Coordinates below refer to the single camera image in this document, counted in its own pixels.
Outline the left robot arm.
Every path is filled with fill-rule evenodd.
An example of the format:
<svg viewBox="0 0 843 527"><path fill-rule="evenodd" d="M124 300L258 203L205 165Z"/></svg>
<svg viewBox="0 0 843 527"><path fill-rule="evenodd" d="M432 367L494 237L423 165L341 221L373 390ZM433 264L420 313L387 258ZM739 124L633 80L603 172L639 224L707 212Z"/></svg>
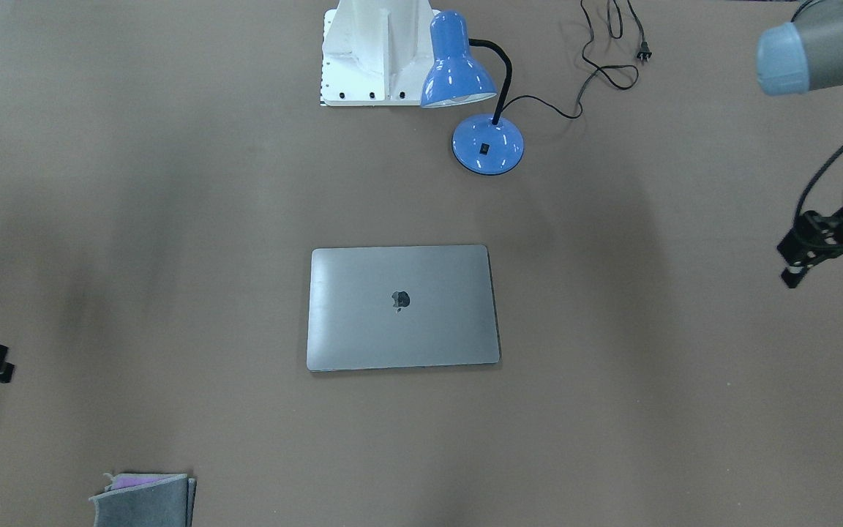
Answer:
<svg viewBox="0 0 843 527"><path fill-rule="evenodd" d="M805 94L843 86L843 1L805 1L789 21L758 40L757 79L764 94ZM803 188L792 227L777 244L783 257L782 281L790 289L823 261L843 256L843 203L832 214L806 208L824 173L843 155L843 144L824 161Z"/></svg>

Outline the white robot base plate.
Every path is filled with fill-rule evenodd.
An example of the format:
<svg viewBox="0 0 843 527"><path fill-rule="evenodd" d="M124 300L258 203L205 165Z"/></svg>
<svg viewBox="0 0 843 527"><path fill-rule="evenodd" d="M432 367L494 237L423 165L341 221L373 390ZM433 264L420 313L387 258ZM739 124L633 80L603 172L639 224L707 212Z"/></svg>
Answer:
<svg viewBox="0 0 843 527"><path fill-rule="evenodd" d="M325 11L319 103L418 107L436 14L428 1L341 1Z"/></svg>

